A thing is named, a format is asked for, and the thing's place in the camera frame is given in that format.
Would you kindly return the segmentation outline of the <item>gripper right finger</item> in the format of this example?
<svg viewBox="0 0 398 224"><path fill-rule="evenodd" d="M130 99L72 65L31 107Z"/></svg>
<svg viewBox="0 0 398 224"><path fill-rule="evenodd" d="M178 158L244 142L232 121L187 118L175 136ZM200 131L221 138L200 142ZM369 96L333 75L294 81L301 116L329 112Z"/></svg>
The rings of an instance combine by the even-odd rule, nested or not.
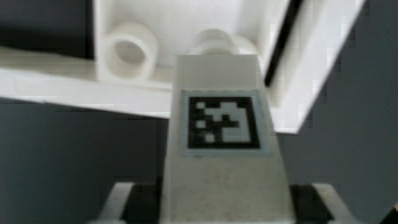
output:
<svg viewBox="0 0 398 224"><path fill-rule="evenodd" d="M331 184L294 184L290 192L296 224L360 224Z"/></svg>

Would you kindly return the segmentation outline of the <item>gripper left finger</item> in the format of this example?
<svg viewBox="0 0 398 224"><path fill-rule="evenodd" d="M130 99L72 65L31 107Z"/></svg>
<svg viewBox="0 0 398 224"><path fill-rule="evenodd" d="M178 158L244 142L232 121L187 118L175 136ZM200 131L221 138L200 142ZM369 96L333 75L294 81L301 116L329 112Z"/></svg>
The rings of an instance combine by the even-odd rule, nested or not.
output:
<svg viewBox="0 0 398 224"><path fill-rule="evenodd" d="M155 183L118 182L95 224L159 224L161 199Z"/></svg>

